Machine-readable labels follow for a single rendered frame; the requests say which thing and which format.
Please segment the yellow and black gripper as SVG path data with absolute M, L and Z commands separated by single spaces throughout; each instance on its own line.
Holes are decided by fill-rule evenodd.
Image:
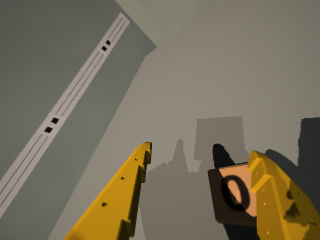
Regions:
M 152 143 L 142 143 L 63 240 L 134 237 L 141 183 L 151 154 Z M 252 151 L 247 171 L 256 193 L 257 240 L 320 240 L 320 215 L 312 201 L 273 160 Z

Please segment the brown number cube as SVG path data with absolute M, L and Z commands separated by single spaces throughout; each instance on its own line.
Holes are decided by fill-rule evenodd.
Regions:
M 257 227 L 256 193 L 248 163 L 211 169 L 208 178 L 218 223 Z

